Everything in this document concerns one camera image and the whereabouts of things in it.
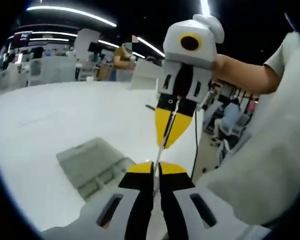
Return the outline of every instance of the white robot head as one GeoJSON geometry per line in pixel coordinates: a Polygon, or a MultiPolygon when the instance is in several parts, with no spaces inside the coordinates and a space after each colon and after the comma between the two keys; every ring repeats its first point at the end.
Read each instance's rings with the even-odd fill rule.
{"type": "Polygon", "coordinates": [[[210,69],[216,59],[216,43],[225,32],[214,16],[195,14],[193,19],[171,25],[163,43],[165,59],[210,69]]]}

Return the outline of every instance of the wire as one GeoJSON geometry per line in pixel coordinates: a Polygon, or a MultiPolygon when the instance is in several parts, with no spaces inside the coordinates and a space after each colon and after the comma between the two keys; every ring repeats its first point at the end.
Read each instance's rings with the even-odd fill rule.
{"type": "Polygon", "coordinates": [[[198,156],[198,131],[197,131],[197,112],[194,111],[194,123],[195,123],[195,156],[194,156],[194,164],[192,168],[192,173],[191,173],[191,180],[194,178],[194,172],[195,172],[195,167],[196,167],[196,162],[197,162],[197,156],[198,156]]]}
{"type": "Polygon", "coordinates": [[[153,111],[156,110],[153,106],[150,106],[150,105],[148,105],[148,104],[146,104],[145,106],[146,106],[147,108],[153,110],[153,111]]]}
{"type": "MultiPolygon", "coordinates": [[[[162,154],[162,152],[164,151],[164,149],[166,147],[168,137],[170,135],[172,126],[173,126],[174,121],[176,119],[176,115],[177,115],[177,112],[178,112],[178,109],[179,109],[179,104],[180,104],[180,99],[178,98],[177,101],[176,101],[176,104],[175,104],[175,109],[170,114],[170,118],[169,118],[169,121],[168,121],[168,126],[165,129],[166,132],[164,133],[164,136],[163,136],[163,139],[162,139],[162,144],[159,148],[159,152],[158,152],[158,155],[157,155],[155,163],[154,163],[154,168],[153,168],[154,175],[156,175],[161,154],[162,154]]],[[[153,197],[156,196],[156,193],[158,192],[159,188],[160,188],[160,179],[158,178],[158,182],[157,182],[157,184],[156,184],[156,186],[154,187],[154,190],[153,190],[153,197]]]]}

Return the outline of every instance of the seated person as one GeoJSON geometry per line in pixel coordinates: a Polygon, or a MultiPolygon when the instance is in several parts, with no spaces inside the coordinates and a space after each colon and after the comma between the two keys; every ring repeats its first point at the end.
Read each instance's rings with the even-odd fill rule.
{"type": "Polygon", "coordinates": [[[75,50],[75,47],[74,46],[71,46],[69,48],[69,51],[67,51],[65,53],[66,56],[70,57],[70,58],[77,58],[77,55],[76,55],[76,50],[75,50]]]}
{"type": "Polygon", "coordinates": [[[13,64],[15,60],[16,54],[15,53],[10,53],[7,55],[6,60],[2,64],[2,70],[6,70],[9,66],[9,64],[13,64]]]}
{"type": "Polygon", "coordinates": [[[235,126],[241,116],[242,112],[239,99],[234,98],[230,101],[229,105],[225,107],[223,118],[218,118],[214,121],[212,141],[218,142],[220,140],[220,126],[230,130],[235,126]]]}

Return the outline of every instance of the ceiling light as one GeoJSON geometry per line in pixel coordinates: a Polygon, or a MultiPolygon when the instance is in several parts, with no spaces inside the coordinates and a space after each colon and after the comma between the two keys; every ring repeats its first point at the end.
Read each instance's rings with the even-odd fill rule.
{"type": "Polygon", "coordinates": [[[18,60],[14,64],[21,64],[23,54],[20,53],[20,54],[17,54],[17,56],[18,56],[18,60]]]}
{"type": "Polygon", "coordinates": [[[69,42],[69,39],[63,39],[63,38],[31,38],[30,41],[62,41],[62,42],[69,42]]]}
{"type": "Polygon", "coordinates": [[[80,14],[98,21],[101,21],[105,24],[108,24],[112,27],[116,27],[117,25],[111,21],[108,21],[102,17],[84,12],[84,11],[80,11],[80,10],[76,10],[76,9],[72,9],[72,8],[68,8],[68,7],[61,7],[61,6],[31,6],[28,7],[26,9],[27,11],[32,11],[32,10],[59,10],[59,11],[65,11],[65,12],[71,12],[71,13],[75,13],[75,14],[80,14]]]}
{"type": "Polygon", "coordinates": [[[27,33],[32,33],[32,31],[18,31],[14,35],[16,35],[16,34],[27,34],[27,33]]]}
{"type": "Polygon", "coordinates": [[[138,56],[138,57],[140,57],[140,58],[143,58],[143,59],[145,59],[146,57],[145,56],[143,56],[143,55],[141,55],[141,54],[139,54],[139,53],[136,53],[136,52],[132,52],[132,54],[134,54],[134,55],[136,55],[136,56],[138,56]]]}
{"type": "MultiPolygon", "coordinates": [[[[111,43],[111,42],[107,42],[107,41],[103,41],[103,40],[98,40],[98,42],[101,43],[101,44],[105,44],[105,45],[114,47],[114,48],[118,48],[118,47],[119,47],[118,45],[115,45],[115,44],[113,44],[113,43],[111,43]]],[[[132,54],[134,54],[134,55],[136,55],[136,56],[138,56],[138,57],[140,57],[140,58],[143,58],[143,59],[146,58],[145,56],[143,56],[143,55],[141,55],[141,54],[139,54],[139,53],[137,53],[137,52],[134,52],[134,51],[132,52],[132,54]]]]}
{"type": "Polygon", "coordinates": [[[200,0],[200,3],[201,3],[201,14],[203,16],[210,16],[208,0],[200,0]]]}
{"type": "Polygon", "coordinates": [[[11,42],[10,42],[10,44],[9,44],[9,46],[8,46],[7,53],[9,53],[9,52],[10,52],[10,49],[11,49],[11,42]]]}
{"type": "Polygon", "coordinates": [[[161,52],[159,49],[155,48],[154,46],[152,46],[150,43],[148,43],[147,41],[143,40],[141,37],[137,37],[138,40],[143,43],[144,45],[148,46],[149,48],[151,48],[152,50],[154,50],[155,52],[157,52],[158,54],[160,54],[162,57],[165,57],[166,55],[161,52]]]}
{"type": "Polygon", "coordinates": [[[77,34],[58,32],[58,31],[33,31],[32,34],[58,34],[58,35],[65,35],[70,37],[78,37],[77,34]]]}
{"type": "Polygon", "coordinates": [[[115,45],[113,43],[110,43],[110,42],[107,42],[107,41],[103,41],[103,40],[98,40],[98,42],[101,43],[101,44],[105,44],[105,45],[114,47],[114,48],[118,48],[119,47],[118,45],[115,45]]]}

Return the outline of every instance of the white tabletop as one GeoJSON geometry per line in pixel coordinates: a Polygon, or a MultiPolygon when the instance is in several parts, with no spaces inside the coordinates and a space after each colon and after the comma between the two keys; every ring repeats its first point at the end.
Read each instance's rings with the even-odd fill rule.
{"type": "MultiPolygon", "coordinates": [[[[118,82],[55,83],[0,95],[0,170],[39,231],[70,224],[85,204],[56,154],[101,137],[136,163],[156,160],[154,111],[145,107],[156,106],[155,96],[118,82]]],[[[203,114],[197,116],[200,133],[203,114]]],[[[191,174],[195,153],[193,120],[161,159],[191,174]]]]}

